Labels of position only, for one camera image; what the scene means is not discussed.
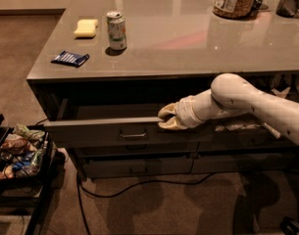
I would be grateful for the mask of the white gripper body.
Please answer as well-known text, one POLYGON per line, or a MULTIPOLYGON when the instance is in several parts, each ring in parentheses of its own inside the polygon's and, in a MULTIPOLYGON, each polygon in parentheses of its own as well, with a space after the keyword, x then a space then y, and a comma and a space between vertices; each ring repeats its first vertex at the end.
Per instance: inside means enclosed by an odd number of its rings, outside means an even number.
POLYGON ((195 128, 204 123, 194 113, 193 104, 195 102, 193 96, 188 96, 180 99, 175 104, 175 123, 179 129, 195 128))

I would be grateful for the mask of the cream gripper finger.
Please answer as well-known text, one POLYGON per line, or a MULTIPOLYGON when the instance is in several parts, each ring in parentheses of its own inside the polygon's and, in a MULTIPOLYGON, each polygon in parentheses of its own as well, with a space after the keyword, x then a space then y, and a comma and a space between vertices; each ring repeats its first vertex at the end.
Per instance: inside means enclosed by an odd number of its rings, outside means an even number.
POLYGON ((171 117, 167 121, 159 122, 158 125, 166 130, 184 130, 186 126, 183 125, 177 117, 171 117))
POLYGON ((175 107, 176 103, 170 103, 167 104, 165 107, 163 107, 159 112, 158 112, 158 117, 159 118, 164 118, 169 115, 175 115, 175 107))

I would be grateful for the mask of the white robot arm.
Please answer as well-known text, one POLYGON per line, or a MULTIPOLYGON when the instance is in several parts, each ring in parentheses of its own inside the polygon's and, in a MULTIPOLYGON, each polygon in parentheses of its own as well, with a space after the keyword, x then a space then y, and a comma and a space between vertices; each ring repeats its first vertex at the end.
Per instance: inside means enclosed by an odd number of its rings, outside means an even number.
POLYGON ((181 98, 158 112, 167 130, 194 128, 209 119, 251 114, 299 146, 299 103, 277 97, 254 87, 233 73, 218 75, 211 88, 181 98))

